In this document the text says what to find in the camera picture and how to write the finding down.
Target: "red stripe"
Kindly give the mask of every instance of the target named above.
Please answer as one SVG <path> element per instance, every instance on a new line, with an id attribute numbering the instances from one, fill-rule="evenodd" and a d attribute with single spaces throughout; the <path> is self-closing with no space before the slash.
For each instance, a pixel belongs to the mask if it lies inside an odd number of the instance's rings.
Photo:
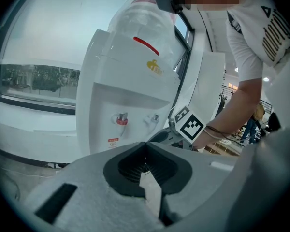
<path id="1" fill-rule="evenodd" d="M 150 50 L 152 50 L 152 51 L 153 51 L 154 53 L 156 53 L 158 56 L 160 55 L 160 53 L 159 53 L 155 48 L 153 48 L 150 44 L 148 44 L 146 41 L 144 41 L 144 40 L 142 40 L 142 39 L 140 39 L 140 38 L 138 38 L 138 37 L 134 37 L 133 39 L 134 39 L 135 41 L 137 41 L 137 42 L 139 42 L 139 43 L 141 43 L 141 44 L 147 46 Z"/>

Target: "floor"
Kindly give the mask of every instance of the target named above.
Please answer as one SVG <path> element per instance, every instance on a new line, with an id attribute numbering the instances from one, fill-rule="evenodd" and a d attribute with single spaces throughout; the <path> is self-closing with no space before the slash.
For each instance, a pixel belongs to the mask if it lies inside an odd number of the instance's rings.
<path id="1" fill-rule="evenodd" d="M 0 154 L 1 190 L 23 202 L 35 186 L 54 176 L 60 169 L 24 164 Z"/>

